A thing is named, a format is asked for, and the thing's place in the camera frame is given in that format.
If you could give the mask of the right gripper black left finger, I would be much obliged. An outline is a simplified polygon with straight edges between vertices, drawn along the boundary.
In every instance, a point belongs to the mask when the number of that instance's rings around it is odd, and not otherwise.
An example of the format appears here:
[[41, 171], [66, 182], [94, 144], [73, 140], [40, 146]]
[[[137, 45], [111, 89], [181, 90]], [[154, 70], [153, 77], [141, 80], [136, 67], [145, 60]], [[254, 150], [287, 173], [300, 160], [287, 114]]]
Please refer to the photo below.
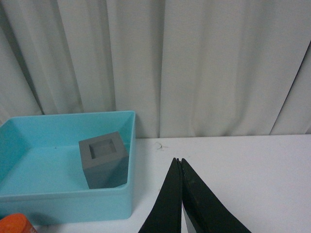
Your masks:
[[140, 233], [180, 233], [182, 214], [182, 171], [173, 158], [155, 204]]

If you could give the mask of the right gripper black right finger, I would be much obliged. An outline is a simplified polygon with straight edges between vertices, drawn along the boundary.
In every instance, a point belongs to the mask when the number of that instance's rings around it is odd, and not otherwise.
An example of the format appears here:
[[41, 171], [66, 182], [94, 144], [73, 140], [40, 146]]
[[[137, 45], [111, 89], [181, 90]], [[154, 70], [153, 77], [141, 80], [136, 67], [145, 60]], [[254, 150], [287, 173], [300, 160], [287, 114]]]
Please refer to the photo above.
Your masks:
[[249, 233], [250, 231], [221, 203], [186, 159], [181, 161], [182, 202], [198, 233]]

